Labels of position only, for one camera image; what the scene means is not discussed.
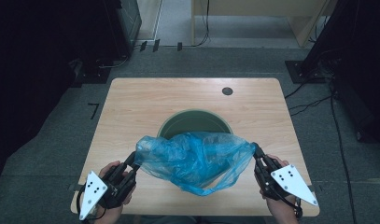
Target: wooden desk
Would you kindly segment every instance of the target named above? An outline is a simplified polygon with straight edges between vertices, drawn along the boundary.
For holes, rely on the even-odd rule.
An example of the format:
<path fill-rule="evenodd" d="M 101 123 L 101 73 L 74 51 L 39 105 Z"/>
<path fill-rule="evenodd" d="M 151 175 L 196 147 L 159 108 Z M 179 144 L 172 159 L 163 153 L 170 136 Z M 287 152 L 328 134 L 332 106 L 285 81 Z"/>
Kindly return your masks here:
<path fill-rule="evenodd" d="M 222 89 L 230 87 L 232 95 Z M 235 135 L 257 142 L 266 153 L 296 165 L 311 184 L 279 82 L 274 78 L 117 78 L 113 80 L 79 184 L 90 170 L 124 161 L 145 135 L 156 136 L 176 112 L 201 108 L 223 117 Z M 125 214 L 194 216 L 270 216 L 259 194 L 252 160 L 237 183 L 210 196 L 181 191 L 139 170 Z M 76 212 L 75 195 L 72 211 Z M 303 203 L 305 216 L 318 207 Z"/>
<path fill-rule="evenodd" d="M 207 0 L 191 0 L 191 41 L 195 45 L 195 16 L 205 16 Z M 304 47 L 320 16 L 330 15 L 337 0 L 214 0 L 209 16 L 287 17 L 300 47 Z"/>

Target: hand-mounted device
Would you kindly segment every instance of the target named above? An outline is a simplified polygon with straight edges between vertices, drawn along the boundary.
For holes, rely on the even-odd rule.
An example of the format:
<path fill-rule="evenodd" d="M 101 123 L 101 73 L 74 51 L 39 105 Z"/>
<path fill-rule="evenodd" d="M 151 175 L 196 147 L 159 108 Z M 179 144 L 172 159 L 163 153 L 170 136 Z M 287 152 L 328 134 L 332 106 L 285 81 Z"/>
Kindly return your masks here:
<path fill-rule="evenodd" d="M 88 214 L 98 203 L 104 209 L 120 207 L 122 205 L 136 185 L 136 172 L 140 166 L 134 164 L 134 156 L 135 151 L 132 152 L 125 162 L 119 166 L 111 167 L 102 178 L 99 178 L 95 172 L 90 171 L 87 182 L 82 186 L 77 196 L 77 211 L 81 221 L 86 222 Z M 132 170 L 123 175 L 128 166 L 131 166 Z M 84 191 L 82 205 L 79 207 L 79 199 Z"/>
<path fill-rule="evenodd" d="M 294 165 L 290 164 L 282 167 L 277 160 L 265 155 L 257 143 L 252 144 L 256 145 L 256 151 L 253 155 L 256 160 L 254 173 L 265 197 L 282 200 L 287 203 L 295 209 L 297 218 L 303 215 L 301 201 L 297 200 L 297 205 L 295 205 L 286 200 L 286 196 L 292 194 L 312 205 L 318 206 L 315 196 Z"/>

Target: green trash can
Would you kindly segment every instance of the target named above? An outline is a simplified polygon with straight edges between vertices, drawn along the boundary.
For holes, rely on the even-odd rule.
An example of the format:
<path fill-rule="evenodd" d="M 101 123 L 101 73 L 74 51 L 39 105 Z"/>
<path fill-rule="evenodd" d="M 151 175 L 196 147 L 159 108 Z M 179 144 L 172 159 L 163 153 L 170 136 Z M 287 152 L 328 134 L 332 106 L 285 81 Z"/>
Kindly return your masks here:
<path fill-rule="evenodd" d="M 219 115 L 202 109 L 188 109 L 167 119 L 157 136 L 170 139 L 187 132 L 233 133 L 230 125 Z"/>

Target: table top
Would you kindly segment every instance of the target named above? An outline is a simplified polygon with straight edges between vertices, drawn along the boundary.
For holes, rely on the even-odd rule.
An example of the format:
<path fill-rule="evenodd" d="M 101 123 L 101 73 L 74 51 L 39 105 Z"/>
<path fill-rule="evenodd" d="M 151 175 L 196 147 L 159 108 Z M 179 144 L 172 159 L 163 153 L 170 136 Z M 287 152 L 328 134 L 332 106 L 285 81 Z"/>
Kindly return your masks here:
<path fill-rule="evenodd" d="M 232 95 L 222 89 L 229 87 Z M 87 173 L 98 173 L 116 160 L 125 161 L 145 135 L 156 136 L 176 112 L 209 110 L 231 126 L 233 134 L 256 142 L 265 153 L 294 164 L 308 185 L 303 160 L 289 111 L 275 78 L 116 78 L 99 119 L 80 185 Z M 255 161 L 231 188 L 200 197 L 172 183 L 137 172 L 137 186 L 124 214 L 182 216 L 270 216 L 254 177 Z M 75 194 L 71 209 L 77 212 Z M 303 202 L 303 215 L 313 217 L 319 208 Z"/>

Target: translucent plastic bag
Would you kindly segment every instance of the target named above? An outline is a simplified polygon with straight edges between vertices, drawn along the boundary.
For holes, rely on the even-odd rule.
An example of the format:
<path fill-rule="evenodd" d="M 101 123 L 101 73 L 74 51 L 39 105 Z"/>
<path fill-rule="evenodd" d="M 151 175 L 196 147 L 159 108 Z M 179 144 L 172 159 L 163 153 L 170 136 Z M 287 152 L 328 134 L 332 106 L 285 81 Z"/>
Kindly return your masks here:
<path fill-rule="evenodd" d="M 183 133 L 170 140 L 145 136 L 136 145 L 134 163 L 149 175 L 206 196 L 234 185 L 255 150 L 254 144 L 230 133 Z"/>

